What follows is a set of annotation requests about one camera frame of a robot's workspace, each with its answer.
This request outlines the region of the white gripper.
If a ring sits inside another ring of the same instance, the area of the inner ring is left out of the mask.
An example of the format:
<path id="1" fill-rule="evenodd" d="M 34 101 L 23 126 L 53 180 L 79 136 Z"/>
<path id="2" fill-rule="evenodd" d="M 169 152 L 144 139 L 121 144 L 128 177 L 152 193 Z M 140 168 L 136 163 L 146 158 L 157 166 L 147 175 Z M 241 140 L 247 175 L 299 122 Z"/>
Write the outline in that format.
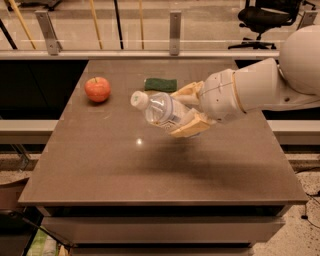
<path id="1" fill-rule="evenodd" d="M 246 114 L 231 69 L 214 73 L 205 82 L 192 82 L 170 96 L 185 105 L 200 103 L 202 111 L 207 115 L 195 113 L 189 123 L 170 133 L 175 138 L 194 136 L 209 129 L 216 121 L 227 123 Z"/>

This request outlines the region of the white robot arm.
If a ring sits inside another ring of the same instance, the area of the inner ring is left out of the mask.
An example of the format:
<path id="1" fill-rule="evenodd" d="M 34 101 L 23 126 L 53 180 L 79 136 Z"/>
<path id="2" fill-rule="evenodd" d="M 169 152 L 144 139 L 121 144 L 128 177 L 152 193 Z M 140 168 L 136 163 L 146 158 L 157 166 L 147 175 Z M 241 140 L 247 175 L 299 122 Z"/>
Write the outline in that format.
<path id="1" fill-rule="evenodd" d="M 191 137 L 216 123 L 228 123 L 256 110 L 287 111 L 314 108 L 320 102 L 320 26 L 291 34 L 279 58 L 268 58 L 238 70 L 211 74 L 173 94 L 185 105 L 197 106 L 170 132 Z"/>

